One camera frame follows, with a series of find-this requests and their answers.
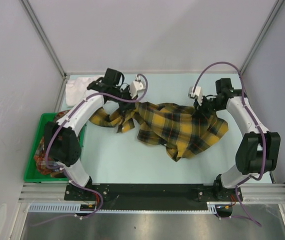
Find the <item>yellow plaid long sleeve shirt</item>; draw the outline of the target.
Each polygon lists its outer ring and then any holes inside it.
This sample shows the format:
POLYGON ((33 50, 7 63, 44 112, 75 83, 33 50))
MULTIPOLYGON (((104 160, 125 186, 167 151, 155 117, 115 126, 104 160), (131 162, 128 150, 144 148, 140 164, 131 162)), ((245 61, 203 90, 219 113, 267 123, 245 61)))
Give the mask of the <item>yellow plaid long sleeve shirt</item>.
POLYGON ((175 162, 206 151, 229 130, 228 123, 216 113, 207 117, 191 106, 175 103, 137 102, 133 109, 117 109, 111 114, 101 107, 89 121, 99 127, 117 128, 118 133, 130 131, 138 123, 137 139, 145 145, 165 146, 175 162))

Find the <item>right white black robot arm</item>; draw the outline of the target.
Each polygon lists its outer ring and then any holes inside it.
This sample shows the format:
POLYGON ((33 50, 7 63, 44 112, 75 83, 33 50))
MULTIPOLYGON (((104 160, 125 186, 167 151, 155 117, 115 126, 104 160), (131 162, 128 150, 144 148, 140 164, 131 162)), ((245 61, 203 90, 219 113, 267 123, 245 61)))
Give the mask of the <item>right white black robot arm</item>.
POLYGON ((188 96, 194 99, 194 107, 208 116, 226 110, 236 122, 242 140, 235 154, 235 164, 216 177, 212 194, 218 201, 237 197, 236 187, 249 179, 259 181, 266 172, 275 170, 281 137, 271 132, 252 110, 244 89, 235 89, 231 79, 215 82, 216 95, 205 96, 200 86, 192 86, 188 96))

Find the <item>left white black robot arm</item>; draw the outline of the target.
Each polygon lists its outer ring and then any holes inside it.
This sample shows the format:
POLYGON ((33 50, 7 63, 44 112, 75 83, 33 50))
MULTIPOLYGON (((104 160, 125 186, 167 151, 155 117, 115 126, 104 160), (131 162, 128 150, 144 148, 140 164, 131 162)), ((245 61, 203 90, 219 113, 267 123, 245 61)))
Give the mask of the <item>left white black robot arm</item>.
POLYGON ((147 93, 149 83, 143 74, 137 74, 132 83, 125 83, 122 72, 108 68, 104 75, 93 77, 85 86, 76 105, 57 121, 44 126, 45 163, 51 170, 60 170, 76 186, 75 193, 82 200, 89 199, 93 187, 91 177, 82 163, 82 148, 78 140, 87 121, 107 102, 118 103, 121 110, 133 108, 147 93))

